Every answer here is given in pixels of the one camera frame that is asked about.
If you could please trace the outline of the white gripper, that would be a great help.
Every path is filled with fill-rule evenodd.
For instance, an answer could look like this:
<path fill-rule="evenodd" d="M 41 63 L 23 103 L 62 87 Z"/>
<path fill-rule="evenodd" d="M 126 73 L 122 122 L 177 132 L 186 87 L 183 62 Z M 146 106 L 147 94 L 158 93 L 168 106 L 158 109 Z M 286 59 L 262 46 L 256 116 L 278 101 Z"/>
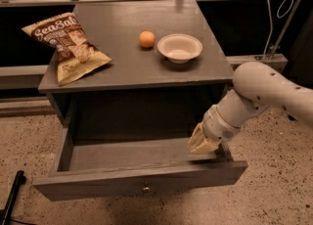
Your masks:
<path fill-rule="evenodd" d="M 195 127 L 188 142 L 189 152 L 194 155 L 214 152 L 220 142 L 232 140 L 240 131 L 240 127 L 233 127 L 226 122 L 218 112 L 217 106 L 213 105 L 204 114 L 202 123 Z"/>

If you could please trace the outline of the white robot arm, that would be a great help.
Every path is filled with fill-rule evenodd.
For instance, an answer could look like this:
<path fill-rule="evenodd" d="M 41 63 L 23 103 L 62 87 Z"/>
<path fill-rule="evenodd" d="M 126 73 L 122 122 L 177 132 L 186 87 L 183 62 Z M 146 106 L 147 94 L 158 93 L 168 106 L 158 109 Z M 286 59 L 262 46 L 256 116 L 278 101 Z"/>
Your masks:
<path fill-rule="evenodd" d="M 313 127 L 313 90 L 299 86 L 261 62 L 238 66 L 233 89 L 205 112 L 188 142 L 188 150 L 203 155 L 232 140 L 241 127 L 269 107 L 281 109 Z"/>

